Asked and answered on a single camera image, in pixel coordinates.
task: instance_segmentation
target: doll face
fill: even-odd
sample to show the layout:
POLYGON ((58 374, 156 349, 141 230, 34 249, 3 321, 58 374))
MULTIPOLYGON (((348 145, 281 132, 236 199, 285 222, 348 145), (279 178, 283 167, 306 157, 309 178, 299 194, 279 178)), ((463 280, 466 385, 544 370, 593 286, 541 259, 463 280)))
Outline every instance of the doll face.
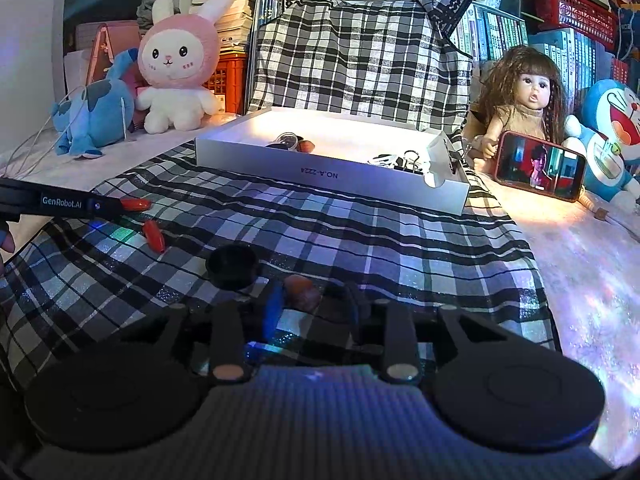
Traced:
POLYGON ((535 171, 542 171, 545 167, 545 156, 544 155, 540 155, 540 158, 532 158, 531 159, 531 163, 533 165, 533 169, 535 171))
POLYGON ((152 74, 150 82, 186 79, 202 70, 204 49, 186 30, 163 30, 149 39, 142 61, 152 74))
POLYGON ((516 100, 530 110, 542 110, 549 104, 551 84, 548 77, 521 74, 515 90, 516 100))

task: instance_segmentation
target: round black pad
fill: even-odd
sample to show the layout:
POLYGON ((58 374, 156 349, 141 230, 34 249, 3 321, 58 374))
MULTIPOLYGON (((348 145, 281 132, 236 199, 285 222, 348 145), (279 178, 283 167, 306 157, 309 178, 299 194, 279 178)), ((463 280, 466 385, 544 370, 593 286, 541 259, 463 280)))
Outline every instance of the round black pad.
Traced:
POLYGON ((183 425, 200 404, 195 381, 151 345, 100 345, 45 368, 24 395, 42 438, 64 449, 115 452, 183 425))
POLYGON ((241 290, 258 277, 258 255, 243 244, 217 248, 207 259, 209 279, 221 290, 241 290))
POLYGON ((434 402, 482 446, 548 452, 593 438, 604 390, 587 368, 536 345, 473 345, 442 367, 434 402))

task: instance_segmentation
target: human hand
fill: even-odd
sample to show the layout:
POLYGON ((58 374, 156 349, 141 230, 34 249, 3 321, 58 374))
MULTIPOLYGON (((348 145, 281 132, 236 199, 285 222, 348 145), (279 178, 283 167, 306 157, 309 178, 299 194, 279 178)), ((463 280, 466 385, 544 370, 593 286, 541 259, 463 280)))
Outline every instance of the human hand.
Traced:
POLYGON ((484 136, 480 140, 480 151, 482 152, 482 156, 484 158, 494 158, 495 152, 498 150, 498 141, 489 139, 487 136, 484 136))
MULTIPOLYGON (((0 249, 8 253, 15 251, 14 237, 9 232, 9 224, 4 220, 0 220, 0 249)), ((4 274, 4 263, 0 256, 0 276, 4 274)))

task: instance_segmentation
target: plaid fabric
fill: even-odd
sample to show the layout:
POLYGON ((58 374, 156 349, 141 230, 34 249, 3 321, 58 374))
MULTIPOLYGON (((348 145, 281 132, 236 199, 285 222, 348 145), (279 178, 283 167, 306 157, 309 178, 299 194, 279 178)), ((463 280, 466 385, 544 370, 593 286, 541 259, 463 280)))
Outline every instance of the plaid fabric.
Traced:
MULTIPOLYGON (((352 281, 372 298, 455 304, 557 343, 529 246, 476 180, 470 205, 452 217, 195 164, 190 142, 107 181, 98 192, 148 198, 153 208, 117 223, 57 219, 8 263, 0 343, 21 385, 169 304, 198 309, 227 298, 204 278, 205 260, 232 240, 257 248, 267 279, 294 272, 320 287, 352 281), (164 232, 161 256, 140 234, 147 218, 164 232)), ((250 360, 307 365, 373 363, 370 352, 352 348, 347 327, 322 310, 287 310, 270 345, 248 348, 250 360)), ((422 356, 433 367, 428 348, 422 356)))
POLYGON ((471 0, 284 1, 258 35, 249 110, 274 105, 459 129, 471 61, 449 37, 471 0))

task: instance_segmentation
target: doraemon plush toy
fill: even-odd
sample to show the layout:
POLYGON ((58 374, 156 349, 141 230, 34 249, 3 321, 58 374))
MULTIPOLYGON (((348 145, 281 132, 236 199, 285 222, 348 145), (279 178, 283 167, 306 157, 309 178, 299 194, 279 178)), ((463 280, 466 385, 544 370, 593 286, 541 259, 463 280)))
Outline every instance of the doraemon plush toy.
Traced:
POLYGON ((640 100, 627 86, 604 79, 586 93, 582 124, 620 146, 625 165, 640 163, 640 100))
POLYGON ((585 189, 622 211, 633 212, 640 198, 640 183, 625 170, 619 144, 583 126, 574 115, 567 117, 565 133, 567 139, 562 145, 587 159, 585 189))
POLYGON ((136 48, 119 53, 105 79, 91 83, 71 101, 53 105, 53 125, 63 134, 55 147, 57 155, 97 158, 102 156, 99 148, 124 138, 135 108, 121 78, 137 58, 136 48))
POLYGON ((196 14, 175 14, 172 0, 156 0, 154 26, 140 43, 140 72, 151 85, 140 92, 138 110, 149 110, 145 130, 161 134, 171 126, 195 130, 205 114, 218 111, 218 100, 202 85, 220 58, 214 24, 235 0, 207 0, 196 14))

